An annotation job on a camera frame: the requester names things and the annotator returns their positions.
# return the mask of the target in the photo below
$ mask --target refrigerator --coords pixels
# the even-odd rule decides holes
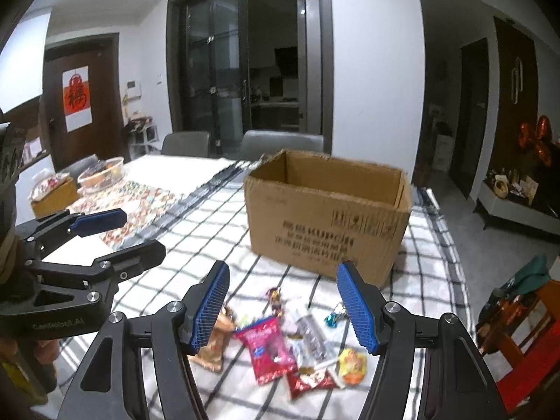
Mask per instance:
[[[319,0],[297,1],[297,65],[301,133],[321,134],[321,23]]]

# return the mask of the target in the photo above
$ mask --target wooden door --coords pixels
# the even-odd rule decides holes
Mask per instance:
[[[488,42],[461,49],[461,103],[449,176],[465,197],[473,187],[481,156],[488,106]]]
[[[43,97],[54,168],[91,154],[102,160],[128,158],[113,42],[61,46],[45,58]]]
[[[535,124],[538,77],[535,43],[503,20],[494,18],[499,53],[499,109],[490,168],[519,168],[519,126]]]

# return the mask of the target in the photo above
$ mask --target blue gripper pad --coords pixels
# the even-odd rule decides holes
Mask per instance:
[[[338,266],[337,287],[359,344],[365,347],[370,354],[374,353],[379,346],[379,342],[375,338],[375,319],[344,264]]]
[[[226,298],[228,289],[230,288],[230,268],[223,262],[219,268],[218,274],[211,281],[206,295],[194,317],[192,326],[192,336],[190,345],[197,352],[208,344],[210,333],[214,328],[218,314],[222,309],[223,301]]]
[[[127,214],[121,208],[79,216],[70,230],[80,237],[112,231],[127,223]]]

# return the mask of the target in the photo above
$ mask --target hand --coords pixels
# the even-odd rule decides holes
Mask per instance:
[[[18,343],[13,339],[0,338],[0,357],[10,358],[18,352]],[[41,364],[50,364],[54,362],[60,352],[58,339],[50,341],[37,341],[34,355]]]

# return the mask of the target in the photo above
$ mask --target red fu character poster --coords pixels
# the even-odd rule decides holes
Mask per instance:
[[[63,72],[62,86],[64,87],[62,96],[66,131],[74,131],[79,127],[89,125],[92,119],[88,67],[83,66]]]

